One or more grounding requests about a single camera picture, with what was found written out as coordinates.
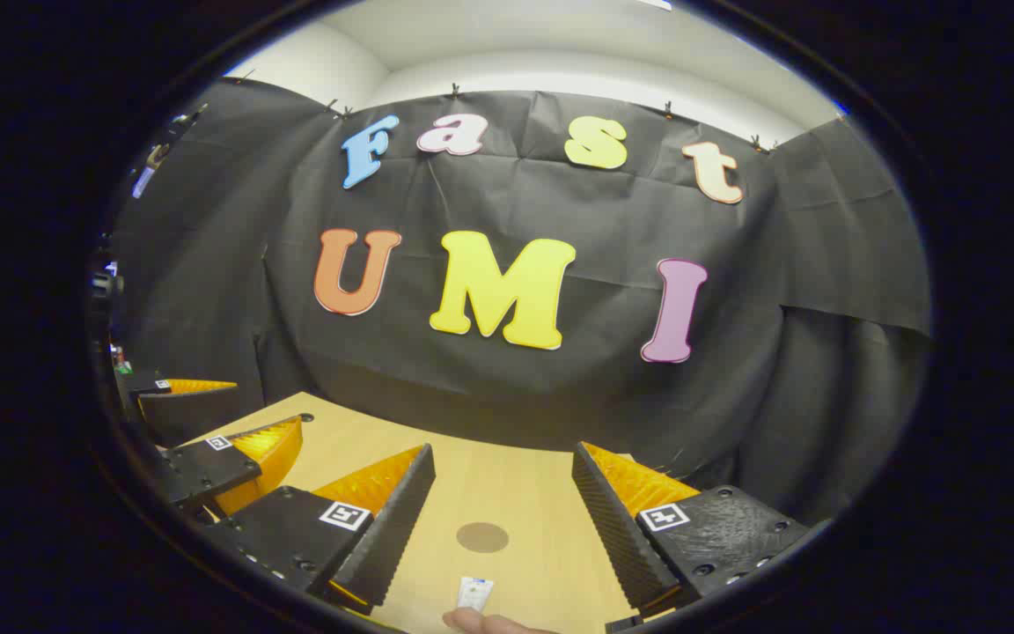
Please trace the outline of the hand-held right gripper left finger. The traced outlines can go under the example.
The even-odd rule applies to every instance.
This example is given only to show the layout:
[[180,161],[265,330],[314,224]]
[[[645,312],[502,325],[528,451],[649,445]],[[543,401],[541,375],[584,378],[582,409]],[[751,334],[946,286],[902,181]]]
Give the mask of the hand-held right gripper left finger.
[[366,616],[386,601],[435,478],[422,443],[313,492],[278,487],[205,534],[277,585]]

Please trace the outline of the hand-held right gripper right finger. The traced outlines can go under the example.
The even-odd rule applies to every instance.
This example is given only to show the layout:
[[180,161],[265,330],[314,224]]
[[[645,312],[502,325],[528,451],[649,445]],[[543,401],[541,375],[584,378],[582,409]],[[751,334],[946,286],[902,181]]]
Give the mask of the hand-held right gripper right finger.
[[571,476],[640,619],[719,593],[813,531],[738,487],[697,490],[592,443],[576,446]]

